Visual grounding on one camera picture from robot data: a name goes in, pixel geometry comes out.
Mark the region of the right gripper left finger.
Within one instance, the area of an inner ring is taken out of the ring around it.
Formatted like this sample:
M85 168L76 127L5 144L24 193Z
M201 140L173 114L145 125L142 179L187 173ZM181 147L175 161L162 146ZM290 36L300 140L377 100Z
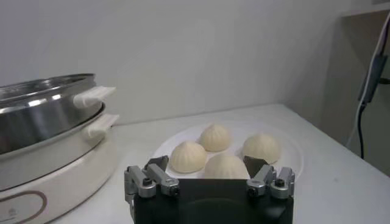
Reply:
M128 166L124 171L125 201L131 201L135 195L152 198L157 194L157 187L163 195L177 197L180 194L179 180L166 172L169 158L167 155L152 158L141 169Z

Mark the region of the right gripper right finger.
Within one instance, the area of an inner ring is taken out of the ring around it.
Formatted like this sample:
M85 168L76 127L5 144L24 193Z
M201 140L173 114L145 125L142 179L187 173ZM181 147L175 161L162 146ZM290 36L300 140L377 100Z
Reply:
M276 199L293 197L295 188L295 173L290 167L282 167L277 171L263 159L244 156L243 162L250 179L246 181L247 194L250 197L260 197L270 193Z

